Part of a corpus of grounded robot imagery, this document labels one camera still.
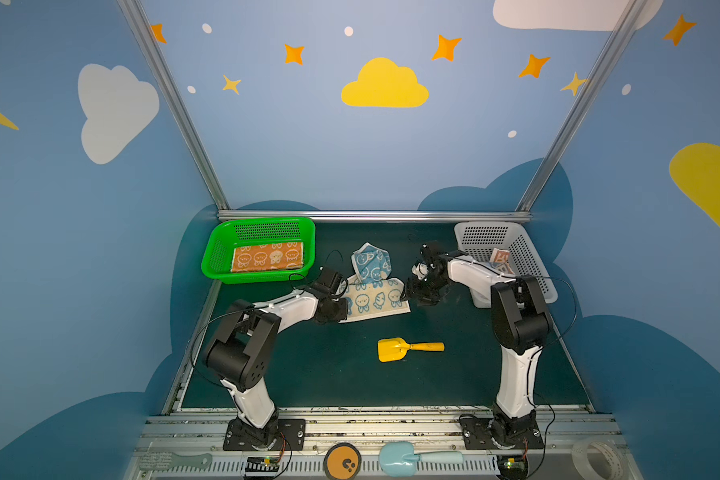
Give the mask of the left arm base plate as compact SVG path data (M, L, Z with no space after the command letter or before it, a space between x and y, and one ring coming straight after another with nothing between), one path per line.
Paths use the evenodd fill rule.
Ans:
M255 428L240 418L227 425L223 439L224 451L301 451L304 447L304 419L270 420L263 428Z

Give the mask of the left electronics board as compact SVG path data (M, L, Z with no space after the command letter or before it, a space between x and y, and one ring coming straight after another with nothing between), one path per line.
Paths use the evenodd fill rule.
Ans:
M249 456L243 463L244 478L274 478L281 472L281 461L273 456Z

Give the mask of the light blue toy shovel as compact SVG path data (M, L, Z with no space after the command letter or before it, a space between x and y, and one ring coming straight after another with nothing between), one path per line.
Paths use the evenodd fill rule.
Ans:
M379 452L382 471L393 478L415 475L422 462L461 464L464 456L458 451L416 452L414 445L406 441L387 443Z

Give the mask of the electronics board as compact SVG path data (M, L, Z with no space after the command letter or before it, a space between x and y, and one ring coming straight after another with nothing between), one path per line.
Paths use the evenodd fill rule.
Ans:
M249 456L243 463L244 478L274 478L281 472L281 461L273 456Z
M499 456L497 458L499 480L526 480L529 466L524 457Z

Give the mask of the beige lettered towel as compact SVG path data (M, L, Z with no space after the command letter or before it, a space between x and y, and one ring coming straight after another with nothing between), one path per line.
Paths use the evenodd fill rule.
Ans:
M503 275L514 276L514 270L509 262L510 258L511 252L509 250L494 248L489 258L489 266Z

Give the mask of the white plastic basket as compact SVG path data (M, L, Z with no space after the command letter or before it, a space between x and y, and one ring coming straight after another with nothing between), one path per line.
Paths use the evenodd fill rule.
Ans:
M478 263L496 269L491 262L495 250L508 252L507 275L529 275L539 279L543 297L548 304L558 299L553 280L549 279L535 246L519 224L498 221L462 222L454 227L458 249Z

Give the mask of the orange jellyfish pattern towel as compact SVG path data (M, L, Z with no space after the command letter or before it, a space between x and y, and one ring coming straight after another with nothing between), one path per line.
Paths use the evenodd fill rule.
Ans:
M302 242L268 243L236 247L232 273L298 270L304 266Z

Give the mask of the green plastic basket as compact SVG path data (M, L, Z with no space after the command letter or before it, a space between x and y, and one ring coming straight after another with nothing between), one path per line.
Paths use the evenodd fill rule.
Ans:
M227 285L287 281L315 262L316 226L306 217L252 218L214 228L201 263Z

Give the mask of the orange black round disc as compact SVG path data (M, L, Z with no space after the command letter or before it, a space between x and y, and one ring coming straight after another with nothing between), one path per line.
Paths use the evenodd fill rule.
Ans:
M362 467L359 450L350 443L333 445L323 460L323 471L330 480L355 479Z

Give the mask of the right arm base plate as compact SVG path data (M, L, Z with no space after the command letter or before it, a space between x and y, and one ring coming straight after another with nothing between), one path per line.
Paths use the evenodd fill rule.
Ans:
M525 448L543 449L543 434L534 414L519 418L499 415L496 418L477 417L463 414L458 418L462 438L467 450Z

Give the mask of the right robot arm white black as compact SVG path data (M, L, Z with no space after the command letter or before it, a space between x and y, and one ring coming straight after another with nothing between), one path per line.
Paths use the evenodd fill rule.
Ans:
M443 290L458 283L490 297L491 325L501 347L501 379L489 427L500 448L532 445L538 424L534 389L538 362L553 322L539 280L503 273L462 251L424 244L403 298L435 305Z

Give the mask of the right electronics board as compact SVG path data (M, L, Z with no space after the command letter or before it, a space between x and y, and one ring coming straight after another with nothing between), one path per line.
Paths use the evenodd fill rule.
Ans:
M526 480L529 466L524 457L499 456L497 458L499 480Z

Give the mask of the yellow toy shovel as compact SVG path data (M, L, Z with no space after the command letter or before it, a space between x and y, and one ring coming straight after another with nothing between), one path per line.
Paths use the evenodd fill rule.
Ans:
M442 342L410 344L400 337L382 339L377 342L377 355L382 363L400 361L409 351L444 352L445 344Z

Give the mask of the teal patterned towel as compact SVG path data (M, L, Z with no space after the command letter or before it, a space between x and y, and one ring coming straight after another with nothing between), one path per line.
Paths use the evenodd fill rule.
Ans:
M391 276L389 253L365 243L351 256L354 274L347 280L343 298L347 300L346 322L359 322L410 312L402 299L404 282Z

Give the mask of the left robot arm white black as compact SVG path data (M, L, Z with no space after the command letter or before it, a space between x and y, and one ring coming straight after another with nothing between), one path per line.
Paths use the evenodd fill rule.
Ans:
M348 318L349 283L339 272L320 269L313 282L268 302L238 300L220 316L200 362L220 381L237 414L230 421L226 450L296 449L280 427L265 375L278 334L300 322L340 323Z

